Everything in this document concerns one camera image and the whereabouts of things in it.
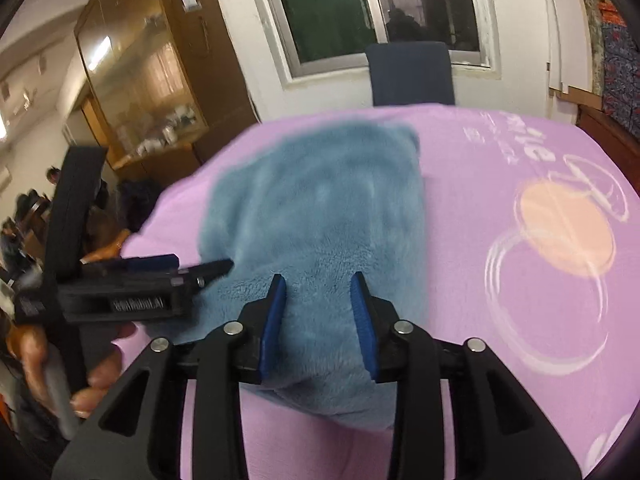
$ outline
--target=human hand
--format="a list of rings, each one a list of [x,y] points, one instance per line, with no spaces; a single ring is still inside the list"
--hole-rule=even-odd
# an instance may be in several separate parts
[[[10,334],[11,352],[22,362],[24,377],[33,397],[54,412],[44,378],[43,364],[47,361],[47,337],[42,327],[14,327]],[[133,323],[123,325],[118,338],[128,337],[135,332]],[[113,352],[97,365],[87,377],[89,387],[77,392],[71,399],[71,406],[77,416],[87,418],[106,395],[108,389],[122,373],[122,354],[114,347]]]
[[[86,254],[80,260],[83,264],[99,262],[101,260],[111,260],[120,256],[123,243],[129,238],[131,231],[123,229],[120,231],[116,239],[107,246],[104,246],[93,253]]]

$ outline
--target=blue finger pad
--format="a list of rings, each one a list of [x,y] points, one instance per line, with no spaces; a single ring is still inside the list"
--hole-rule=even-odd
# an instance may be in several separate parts
[[[378,343],[376,333],[373,330],[373,324],[364,301],[364,295],[360,288],[358,277],[354,274],[351,277],[351,309],[353,310],[353,319],[356,322],[356,330],[358,332],[358,340],[360,341],[360,352],[364,367],[371,375],[374,381],[378,378]]]
[[[269,309],[267,323],[264,325],[264,333],[262,334],[262,343],[260,347],[260,364],[258,369],[260,375],[264,379],[269,375],[269,371],[273,368],[276,359],[276,345],[278,344],[278,335],[280,333],[280,323],[282,322],[282,314],[284,305],[287,301],[287,283],[280,276],[278,280],[278,288],[273,298],[273,303]]]

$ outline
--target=window frame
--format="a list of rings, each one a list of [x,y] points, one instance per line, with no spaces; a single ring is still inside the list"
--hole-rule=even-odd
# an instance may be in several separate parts
[[[496,27],[493,0],[472,0],[478,28],[479,52],[450,50],[453,66],[464,66],[465,69],[485,71],[495,68]],[[321,75],[341,70],[368,68],[367,56],[364,53],[346,56],[328,57],[300,63],[298,50],[289,26],[289,20],[282,0],[255,0],[258,13],[265,29],[267,40],[280,77],[287,82],[306,76]],[[366,0],[378,43],[388,43],[385,20],[380,0]]]

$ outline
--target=blue plush toy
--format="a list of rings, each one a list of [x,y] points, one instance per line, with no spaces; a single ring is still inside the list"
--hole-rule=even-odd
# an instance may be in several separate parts
[[[276,364],[258,394],[356,428],[393,424],[395,384],[374,384],[350,301],[361,270],[373,295],[424,321],[425,224],[418,141],[405,126],[330,124],[278,145],[220,179],[200,232],[202,261],[231,258],[194,319],[148,327],[201,339],[287,282]]]

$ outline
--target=bed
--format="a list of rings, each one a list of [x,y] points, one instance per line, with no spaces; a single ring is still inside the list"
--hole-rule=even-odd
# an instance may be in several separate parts
[[[586,476],[640,399],[640,374],[633,371],[640,370],[640,199],[574,126],[441,105],[254,126],[167,189],[123,256],[175,253],[182,266],[198,263],[207,197],[228,168],[284,137],[353,117],[405,123],[420,137],[428,297],[424,318],[413,321],[439,339],[485,339],[555,425]],[[121,340],[125,364],[147,342],[143,330]],[[241,401],[251,478],[386,478],[390,432],[349,430],[245,392]],[[191,477],[192,415],[187,407],[183,480]],[[448,478],[454,476],[452,438],[447,431]]]

